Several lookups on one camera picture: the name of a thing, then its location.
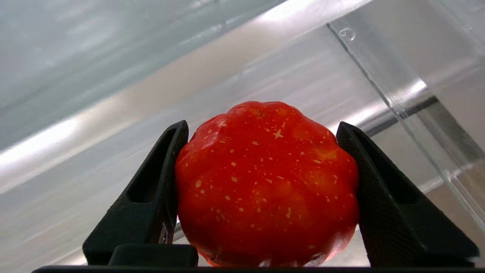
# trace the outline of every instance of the black plastic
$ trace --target black plastic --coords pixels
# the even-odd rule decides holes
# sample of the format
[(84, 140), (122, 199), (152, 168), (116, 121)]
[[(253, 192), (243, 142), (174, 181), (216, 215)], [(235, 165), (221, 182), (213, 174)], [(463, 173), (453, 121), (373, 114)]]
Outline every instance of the black plastic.
[(195, 267), (197, 250), (191, 245), (124, 244), (115, 248), (109, 266)]
[(106, 265), (123, 244), (171, 244), (177, 220), (175, 161), (187, 144), (183, 120), (168, 127), (126, 189), (82, 245), (90, 265)]
[(373, 267), (472, 267), (478, 247), (355, 126), (337, 140), (357, 161), (360, 231)]

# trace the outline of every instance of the tomato skin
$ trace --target tomato skin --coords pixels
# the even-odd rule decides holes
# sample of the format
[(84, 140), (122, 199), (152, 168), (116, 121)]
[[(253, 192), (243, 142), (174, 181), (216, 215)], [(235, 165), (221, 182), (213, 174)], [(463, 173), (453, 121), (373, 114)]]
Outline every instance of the tomato skin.
[(245, 102), (203, 123), (175, 169), (182, 229), (213, 266), (316, 266), (358, 222), (355, 160), (282, 102)]

